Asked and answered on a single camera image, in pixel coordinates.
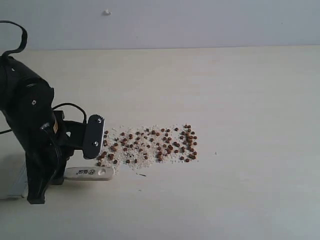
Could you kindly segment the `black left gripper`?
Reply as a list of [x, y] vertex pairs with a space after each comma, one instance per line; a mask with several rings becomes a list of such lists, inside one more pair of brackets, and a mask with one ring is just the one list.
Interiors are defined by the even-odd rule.
[[47, 137], [46, 142], [53, 148], [54, 155], [60, 161], [57, 171], [50, 181], [43, 159], [34, 152], [25, 153], [28, 194], [31, 205], [45, 203], [45, 193], [49, 185], [60, 186], [64, 183], [67, 161], [75, 151], [83, 150], [87, 114], [82, 110], [83, 121], [65, 120], [62, 110], [51, 110], [49, 120], [41, 125], [40, 132]]

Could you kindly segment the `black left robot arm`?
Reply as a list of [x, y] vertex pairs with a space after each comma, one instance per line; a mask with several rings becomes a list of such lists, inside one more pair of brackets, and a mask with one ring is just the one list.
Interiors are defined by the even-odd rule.
[[54, 88], [14, 59], [0, 57], [0, 110], [25, 151], [30, 204], [44, 204], [50, 184], [62, 184], [67, 160], [82, 150], [86, 126], [53, 110]]

